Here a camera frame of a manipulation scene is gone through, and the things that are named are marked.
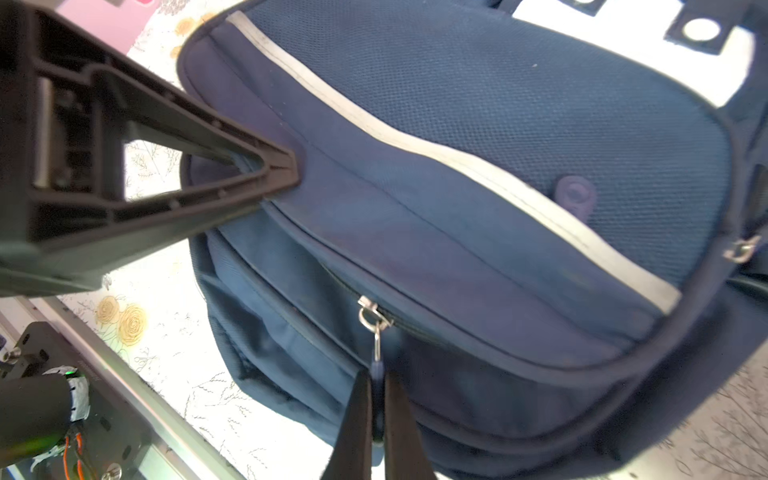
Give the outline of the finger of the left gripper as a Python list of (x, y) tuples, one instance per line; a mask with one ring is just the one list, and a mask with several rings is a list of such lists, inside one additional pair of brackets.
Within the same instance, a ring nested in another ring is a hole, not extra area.
[[(91, 92), (90, 192), (105, 216), (98, 234), (193, 236), (298, 185), (290, 149), (248, 132), (156, 75), (95, 64), (83, 72)], [(135, 141), (179, 152), (178, 188), (126, 199), (125, 146)]]

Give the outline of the navy blue student backpack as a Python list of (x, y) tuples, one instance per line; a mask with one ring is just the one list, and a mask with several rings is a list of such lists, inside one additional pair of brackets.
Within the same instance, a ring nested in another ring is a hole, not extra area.
[(627, 463), (767, 337), (767, 5), (721, 106), (488, 1), (247, 1), (185, 90), (298, 186), (190, 253), (238, 387), (333, 442), (375, 358), (456, 479)]

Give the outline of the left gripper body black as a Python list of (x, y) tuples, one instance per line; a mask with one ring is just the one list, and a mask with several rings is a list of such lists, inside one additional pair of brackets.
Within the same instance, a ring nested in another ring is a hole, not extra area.
[(126, 257), (126, 123), (91, 62), (46, 42), (104, 46), (52, 11), (1, 4), (1, 294), (93, 290)]

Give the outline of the floral table cloth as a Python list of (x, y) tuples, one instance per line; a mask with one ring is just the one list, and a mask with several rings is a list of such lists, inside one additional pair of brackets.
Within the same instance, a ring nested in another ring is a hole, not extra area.
[[(191, 32), (236, 1), (160, 1), (128, 56), (178, 86)], [(180, 187), (181, 154), (126, 147), (126, 194)], [(246, 479), (318, 479), (331, 446), (236, 386), (215, 345), (185, 240), (61, 301)], [(767, 342), (661, 443), (595, 479), (767, 479)]]

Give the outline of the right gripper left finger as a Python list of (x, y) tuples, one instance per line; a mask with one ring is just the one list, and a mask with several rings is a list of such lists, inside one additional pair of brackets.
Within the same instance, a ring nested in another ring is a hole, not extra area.
[(322, 480), (370, 480), (373, 398), (367, 370), (356, 379)]

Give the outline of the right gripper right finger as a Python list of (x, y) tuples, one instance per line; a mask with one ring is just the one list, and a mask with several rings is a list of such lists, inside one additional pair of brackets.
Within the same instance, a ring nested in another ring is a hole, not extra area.
[(437, 479), (405, 389), (393, 372), (385, 374), (384, 448), (387, 480)]

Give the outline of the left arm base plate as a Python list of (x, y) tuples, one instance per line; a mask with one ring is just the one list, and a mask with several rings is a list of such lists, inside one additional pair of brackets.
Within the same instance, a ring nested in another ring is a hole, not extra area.
[(1, 359), (1, 466), (24, 479), (139, 479), (148, 423), (45, 322)]

